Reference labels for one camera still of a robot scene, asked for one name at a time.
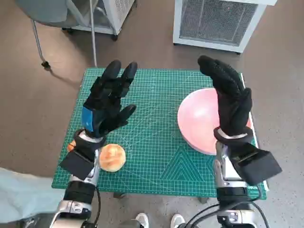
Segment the black knitted-glove right robot hand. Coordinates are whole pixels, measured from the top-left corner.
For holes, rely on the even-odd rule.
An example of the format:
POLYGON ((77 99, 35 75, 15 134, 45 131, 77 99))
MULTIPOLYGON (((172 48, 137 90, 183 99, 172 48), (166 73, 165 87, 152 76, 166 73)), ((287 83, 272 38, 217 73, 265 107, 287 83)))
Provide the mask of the black knitted-glove right robot hand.
POLYGON ((233 67, 218 59, 202 55, 198 65, 216 89, 221 130, 228 136, 245 134, 252 108, 251 89, 244 87, 240 74, 233 67))

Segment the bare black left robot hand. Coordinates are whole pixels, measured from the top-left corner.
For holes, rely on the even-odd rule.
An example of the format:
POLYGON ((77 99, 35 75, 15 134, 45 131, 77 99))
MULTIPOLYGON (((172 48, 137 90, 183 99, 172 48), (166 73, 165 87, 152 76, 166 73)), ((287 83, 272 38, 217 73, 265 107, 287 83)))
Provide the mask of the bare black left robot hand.
POLYGON ((131 62, 119 75, 121 62, 114 60, 97 77, 82 107, 81 123, 89 137, 105 137, 128 124, 137 106, 130 104, 122 108, 121 99, 129 92, 137 69, 138 64, 131 62))

